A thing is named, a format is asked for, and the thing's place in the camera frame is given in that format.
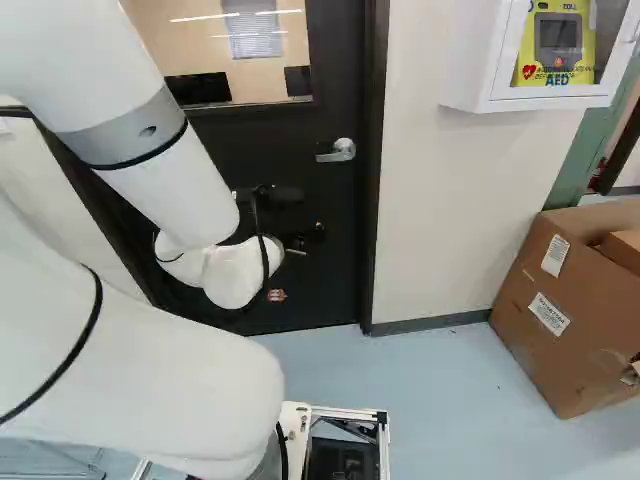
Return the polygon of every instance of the brown cardboard box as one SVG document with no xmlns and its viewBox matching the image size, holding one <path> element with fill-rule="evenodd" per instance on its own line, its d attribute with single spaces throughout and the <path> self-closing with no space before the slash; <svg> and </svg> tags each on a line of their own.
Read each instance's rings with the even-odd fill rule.
<svg viewBox="0 0 640 480">
<path fill-rule="evenodd" d="M 621 267 L 640 276 L 640 230 L 608 233 L 598 250 Z"/>
<path fill-rule="evenodd" d="M 560 418 L 640 392 L 621 381 L 640 352 L 640 276 L 593 248 L 633 229 L 640 200 L 540 213 L 494 304 L 493 329 Z"/>
</svg>

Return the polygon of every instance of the robotic arm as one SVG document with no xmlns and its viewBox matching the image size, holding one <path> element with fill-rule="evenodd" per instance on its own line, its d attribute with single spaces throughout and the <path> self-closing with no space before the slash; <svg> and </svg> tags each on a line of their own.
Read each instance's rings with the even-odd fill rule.
<svg viewBox="0 0 640 480">
<path fill-rule="evenodd" d="M 247 304 L 282 248 L 217 246 L 235 202 L 118 2 L 0 5 L 0 91 L 161 228 L 163 268 L 223 308 Z M 2 196 L 0 217 L 0 435 L 129 450 L 203 479 L 255 473 L 283 400 L 275 358 L 117 292 Z"/>
<path fill-rule="evenodd" d="M 0 90 L 160 227 L 162 268 L 222 308 L 249 303 L 261 242 L 217 247 L 238 226 L 236 204 L 119 3 L 0 1 Z M 263 242 L 273 274 L 284 249 Z"/>
</svg>

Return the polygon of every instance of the aed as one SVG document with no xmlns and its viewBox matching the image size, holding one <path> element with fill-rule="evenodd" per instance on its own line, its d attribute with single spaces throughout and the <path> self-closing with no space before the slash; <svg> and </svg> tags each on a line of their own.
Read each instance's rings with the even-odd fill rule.
<svg viewBox="0 0 640 480">
<path fill-rule="evenodd" d="M 511 85 L 593 84 L 595 8 L 592 0 L 531 0 Z"/>
</svg>

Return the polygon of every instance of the black cable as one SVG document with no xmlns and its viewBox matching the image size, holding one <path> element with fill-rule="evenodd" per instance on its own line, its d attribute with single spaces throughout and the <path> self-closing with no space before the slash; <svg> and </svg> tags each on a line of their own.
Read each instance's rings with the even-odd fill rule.
<svg viewBox="0 0 640 480">
<path fill-rule="evenodd" d="M 260 216 L 258 214 L 258 202 L 257 197 L 262 195 L 267 189 L 264 185 L 257 187 L 251 194 L 251 213 L 253 214 L 253 223 L 255 226 L 256 236 L 258 237 L 258 243 L 260 244 L 260 257 L 262 259 L 262 287 L 258 295 L 262 295 L 267 288 L 267 282 L 269 281 L 269 255 L 267 254 L 267 247 L 264 244 L 264 236 L 262 233 L 262 227 L 260 226 Z"/>
<path fill-rule="evenodd" d="M 276 433 L 278 434 L 278 444 L 280 445 L 282 480 L 289 480 L 289 453 L 287 452 L 287 437 L 284 436 L 280 422 L 276 423 Z"/>
<path fill-rule="evenodd" d="M 171 262 L 175 262 L 177 260 L 180 260 L 184 256 L 184 252 L 182 252 L 176 258 L 172 258 L 171 260 L 162 260 L 160 257 L 158 257 L 158 255 L 156 255 L 156 240 L 158 239 L 158 235 L 160 235 L 159 231 L 158 232 L 154 232 L 151 235 L 151 249 L 153 250 L 153 256 L 156 257 L 156 261 L 158 261 L 160 263 L 171 263 Z"/>
<path fill-rule="evenodd" d="M 93 276 L 93 281 L 96 286 L 96 294 L 93 300 L 93 308 L 91 309 L 91 313 L 89 314 L 89 318 L 87 319 L 87 323 L 78 337 L 75 345 L 67 355 L 67 358 L 56 368 L 53 373 L 47 378 L 47 380 L 40 386 L 38 389 L 29 395 L 23 402 L 21 402 L 15 408 L 9 410 L 9 412 L 5 413 L 0 417 L 0 427 L 7 423 L 10 420 L 13 420 L 15 417 L 20 415 L 26 409 L 31 407 L 34 403 L 40 400 L 45 393 L 47 393 L 55 383 L 60 380 L 60 377 L 65 374 L 69 367 L 75 362 L 80 355 L 80 352 L 84 348 L 87 343 L 87 340 L 91 336 L 91 332 L 93 331 L 93 327 L 95 327 L 96 322 L 98 321 L 98 317 L 100 316 L 100 309 L 102 308 L 102 282 L 96 273 L 87 267 L 87 270 L 91 272 Z"/>
</svg>

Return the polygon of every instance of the door handle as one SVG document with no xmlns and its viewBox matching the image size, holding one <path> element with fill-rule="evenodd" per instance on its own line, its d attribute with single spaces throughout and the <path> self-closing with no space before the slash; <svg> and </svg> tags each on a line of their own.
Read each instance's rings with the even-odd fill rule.
<svg viewBox="0 0 640 480">
<path fill-rule="evenodd" d="M 333 151 L 316 155 L 318 163 L 348 162 L 356 158 L 356 144 L 350 138 L 339 138 L 333 144 Z"/>
</svg>

